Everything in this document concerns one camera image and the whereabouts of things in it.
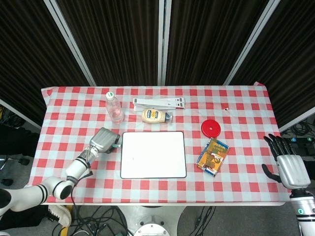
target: dark fabric panel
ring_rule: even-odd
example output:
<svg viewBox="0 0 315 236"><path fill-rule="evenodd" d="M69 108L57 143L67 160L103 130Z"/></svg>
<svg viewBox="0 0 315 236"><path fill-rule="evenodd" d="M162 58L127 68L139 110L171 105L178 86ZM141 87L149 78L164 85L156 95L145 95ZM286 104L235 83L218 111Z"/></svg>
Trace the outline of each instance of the dark fabric panel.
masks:
<svg viewBox="0 0 315 236"><path fill-rule="evenodd" d="M167 85L222 85L267 0L173 0Z"/></svg>
<svg viewBox="0 0 315 236"><path fill-rule="evenodd" d="M264 84L281 127L315 106L315 1L282 0L232 85Z"/></svg>
<svg viewBox="0 0 315 236"><path fill-rule="evenodd" d="M41 125L41 88L89 84L42 0L1 0L0 21L0 99Z"/></svg>
<svg viewBox="0 0 315 236"><path fill-rule="evenodd" d="M156 85L158 0L58 0L100 86Z"/></svg>

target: red plastic cap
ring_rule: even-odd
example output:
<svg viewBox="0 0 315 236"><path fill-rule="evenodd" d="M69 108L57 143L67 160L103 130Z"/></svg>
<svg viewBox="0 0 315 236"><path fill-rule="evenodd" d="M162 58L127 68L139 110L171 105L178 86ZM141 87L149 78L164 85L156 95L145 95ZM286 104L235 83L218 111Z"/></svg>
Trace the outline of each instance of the red plastic cap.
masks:
<svg viewBox="0 0 315 236"><path fill-rule="evenodd" d="M215 120L208 119L202 123L201 131L208 138L216 138L221 133L221 127Z"/></svg>

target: red and white checkered tablecloth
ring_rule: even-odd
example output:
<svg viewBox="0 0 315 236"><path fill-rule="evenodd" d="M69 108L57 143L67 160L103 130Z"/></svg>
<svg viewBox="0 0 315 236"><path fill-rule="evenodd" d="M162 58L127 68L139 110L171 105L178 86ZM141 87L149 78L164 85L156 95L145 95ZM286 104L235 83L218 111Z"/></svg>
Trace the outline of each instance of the red and white checkered tablecloth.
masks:
<svg viewBox="0 0 315 236"><path fill-rule="evenodd" d="M116 94L125 114L114 124L105 107L108 91ZM65 178L65 170L89 145L102 126L113 132L183 131L186 178L121 179L121 149L100 154L93 162L94 175L74 190L77 203L213 203L283 202L288 191L268 179L265 163L277 173L275 161L263 136L279 135L265 86L177 87L51 87L42 90L47 104L29 184L49 176ZM184 97L186 109L173 111L172 123L147 124L133 111L133 98ZM196 166L208 141L200 126L206 119L221 126L218 139L231 147L219 173L212 177ZM49 203L70 203L49 197Z"/></svg>

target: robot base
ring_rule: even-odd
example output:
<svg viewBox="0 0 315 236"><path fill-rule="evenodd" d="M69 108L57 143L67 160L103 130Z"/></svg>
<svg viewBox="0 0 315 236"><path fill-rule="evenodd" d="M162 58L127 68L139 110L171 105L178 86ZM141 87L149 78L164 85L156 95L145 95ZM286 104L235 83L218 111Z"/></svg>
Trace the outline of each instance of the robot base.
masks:
<svg viewBox="0 0 315 236"><path fill-rule="evenodd" d="M177 225L186 206L119 206L134 236L177 236Z"/></svg>

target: white robotic arm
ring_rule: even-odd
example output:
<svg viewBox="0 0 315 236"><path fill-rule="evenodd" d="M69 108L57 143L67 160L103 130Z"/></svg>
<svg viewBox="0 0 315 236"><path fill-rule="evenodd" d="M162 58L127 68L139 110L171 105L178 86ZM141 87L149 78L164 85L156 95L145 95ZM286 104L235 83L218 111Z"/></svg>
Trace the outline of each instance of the white robotic arm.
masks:
<svg viewBox="0 0 315 236"><path fill-rule="evenodd" d="M90 146L85 149L66 170L66 180L58 177L49 177L41 184L17 190L0 189L0 220L4 213L12 211L23 211L44 203L48 196L57 199L67 198L73 187L78 183L83 173L91 167L91 163L98 157L99 153L110 153L112 145L119 140L119 135L102 127L91 139Z"/></svg>
<svg viewBox="0 0 315 236"><path fill-rule="evenodd" d="M291 190L290 200L296 218L301 226L303 236L315 235L315 200L314 196L306 191L311 183L302 158L290 143L279 136L269 134L264 137L277 163L279 175L272 174L266 165L262 165L267 177L281 182L285 188Z"/></svg>

